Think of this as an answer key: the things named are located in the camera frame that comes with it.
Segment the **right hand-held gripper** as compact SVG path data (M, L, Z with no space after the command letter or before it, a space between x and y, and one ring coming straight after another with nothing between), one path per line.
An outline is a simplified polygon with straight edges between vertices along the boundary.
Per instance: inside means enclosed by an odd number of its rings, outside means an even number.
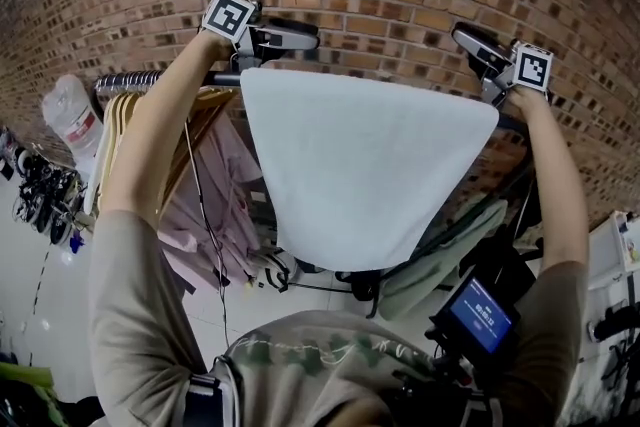
M481 76L481 98L485 103L498 108L516 86L535 90L548 98L552 52L515 40L506 57L503 52L506 46L496 32L467 22L458 22L452 37L470 56L488 66Z

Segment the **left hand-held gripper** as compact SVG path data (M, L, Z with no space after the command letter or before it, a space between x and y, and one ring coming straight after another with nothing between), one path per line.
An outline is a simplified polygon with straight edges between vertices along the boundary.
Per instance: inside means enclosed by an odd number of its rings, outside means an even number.
M230 67L233 71L259 67L258 36L255 23L260 21L259 0L211 0L202 19L201 31L214 33L232 46ZM276 50L314 50L319 45L319 29L313 24L292 19L270 17L263 25L259 45Z

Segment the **black clothes rail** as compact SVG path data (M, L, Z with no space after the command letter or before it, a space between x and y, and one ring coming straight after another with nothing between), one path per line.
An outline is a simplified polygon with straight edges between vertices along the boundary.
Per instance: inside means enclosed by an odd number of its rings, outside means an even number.
M98 78L93 86L91 104L99 110L99 114L103 117L106 103L117 94L133 92L143 95L157 82L161 75L162 73L160 71L135 71L104 75ZM210 71L205 77L200 92L203 92L205 88L230 88L238 93L240 86L241 74L239 72ZM531 192L537 187L535 185L533 155L528 129L523 122L505 113L499 115L497 127L502 130L512 131L522 138L526 148L523 158L493 190L481 197L464 215L452 222L447 229L441 231L432 239L424 243L419 243L407 262L401 263L387 271L379 270L381 272L379 294L373 301L368 301L372 303L372 309L367 315L369 319L373 318L378 312L380 289L386 278L408 267L410 262L432 253L439 245L451 241L456 235L459 235L464 228L469 227L471 222L475 220L486 207L492 205L497 200L520 198L522 205L518 214L522 216L527 211L527 202L530 197L535 198L535 206L539 205L538 195Z

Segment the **white towel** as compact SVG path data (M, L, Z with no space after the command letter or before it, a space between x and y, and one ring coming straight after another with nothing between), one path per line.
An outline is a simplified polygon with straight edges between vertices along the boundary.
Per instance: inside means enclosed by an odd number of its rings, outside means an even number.
M333 271L407 261L499 119L483 102L369 79L252 68L240 83L277 244Z

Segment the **person's left forearm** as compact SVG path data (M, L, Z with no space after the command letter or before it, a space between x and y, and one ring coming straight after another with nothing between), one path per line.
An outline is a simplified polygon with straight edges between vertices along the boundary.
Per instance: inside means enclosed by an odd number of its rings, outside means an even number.
M199 32L136 105L107 180L99 217L128 212L155 227L184 123L212 66L230 43Z

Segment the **person's right forearm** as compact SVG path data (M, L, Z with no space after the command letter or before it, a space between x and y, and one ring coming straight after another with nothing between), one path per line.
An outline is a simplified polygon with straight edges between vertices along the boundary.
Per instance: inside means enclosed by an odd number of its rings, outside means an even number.
M529 131L541 222L544 270L566 262L589 263L586 196L578 168L545 96L517 86L509 100L520 109Z

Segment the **pink garments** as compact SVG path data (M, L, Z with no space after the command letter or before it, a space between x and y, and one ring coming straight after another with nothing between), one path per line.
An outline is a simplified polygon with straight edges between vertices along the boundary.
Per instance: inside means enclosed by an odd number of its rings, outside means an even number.
M158 237L174 272L195 288L217 290L217 265L226 280L244 284L257 276L260 248L243 185L262 177L231 120L221 115L194 153L159 224Z

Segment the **row of wooden hangers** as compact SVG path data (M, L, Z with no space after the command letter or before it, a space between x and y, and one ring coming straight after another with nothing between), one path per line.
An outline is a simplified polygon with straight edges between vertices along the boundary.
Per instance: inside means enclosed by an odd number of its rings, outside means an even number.
M236 95L237 92L230 88L205 88L203 92L198 94L173 153L171 167L165 180L164 192L159 196L161 200L160 216L164 214L171 197L182 180L187 165L190 163L191 154L205 140L214 123ZM103 116L103 133L84 196L83 208L87 215L97 217L99 214L102 195L111 174L113 161L141 98L141 93L120 93L106 105Z

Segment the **large black bag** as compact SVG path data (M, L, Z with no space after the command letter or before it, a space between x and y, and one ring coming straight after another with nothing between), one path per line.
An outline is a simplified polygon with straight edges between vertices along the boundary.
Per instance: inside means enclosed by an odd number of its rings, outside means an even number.
M515 305L536 280L524 257L513 247L513 237L501 225L491 237L481 239L459 264L459 277L468 271L489 286L500 301Z

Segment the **pale green cloth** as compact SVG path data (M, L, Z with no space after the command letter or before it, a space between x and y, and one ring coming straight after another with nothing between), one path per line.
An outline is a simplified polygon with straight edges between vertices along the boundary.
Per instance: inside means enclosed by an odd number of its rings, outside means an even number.
M423 301L454 270L462 259L504 221L508 202L497 200L451 241L386 278L380 289L378 314L386 321L401 318Z

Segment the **white plastic bag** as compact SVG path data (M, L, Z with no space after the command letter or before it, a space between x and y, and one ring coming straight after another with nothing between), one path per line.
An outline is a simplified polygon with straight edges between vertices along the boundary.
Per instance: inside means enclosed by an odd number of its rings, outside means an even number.
M65 143L76 163L95 156L103 123L78 77L61 76L44 96L42 113L45 123Z

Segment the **white storage box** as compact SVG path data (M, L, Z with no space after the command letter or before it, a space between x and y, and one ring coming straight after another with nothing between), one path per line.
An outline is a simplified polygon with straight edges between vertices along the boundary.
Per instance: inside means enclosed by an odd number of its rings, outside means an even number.
M590 232L589 256L589 290L640 271L640 216L613 211Z

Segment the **black pouch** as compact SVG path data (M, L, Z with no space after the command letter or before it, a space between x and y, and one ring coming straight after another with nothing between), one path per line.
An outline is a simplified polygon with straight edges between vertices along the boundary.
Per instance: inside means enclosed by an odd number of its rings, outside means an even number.
M335 273L335 278L348 284L352 295L361 302L373 301L378 297L380 276L379 270Z

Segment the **chest-mounted screen device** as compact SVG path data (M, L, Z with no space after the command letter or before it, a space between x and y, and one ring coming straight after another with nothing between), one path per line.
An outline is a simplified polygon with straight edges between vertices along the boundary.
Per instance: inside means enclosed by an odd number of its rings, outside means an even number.
M520 320L512 305L502 304L492 286L470 275L456 288L433 324L459 347L480 357L495 356L514 334Z

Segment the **pile of shoes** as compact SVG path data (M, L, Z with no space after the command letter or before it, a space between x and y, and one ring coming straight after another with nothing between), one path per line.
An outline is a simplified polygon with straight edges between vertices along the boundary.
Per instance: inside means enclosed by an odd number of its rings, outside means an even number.
M47 235L52 245L60 247L69 246L73 233L81 235L77 214L85 187L79 174L27 150L3 125L0 125L0 177L4 181L19 179L18 197L12 207L14 219Z

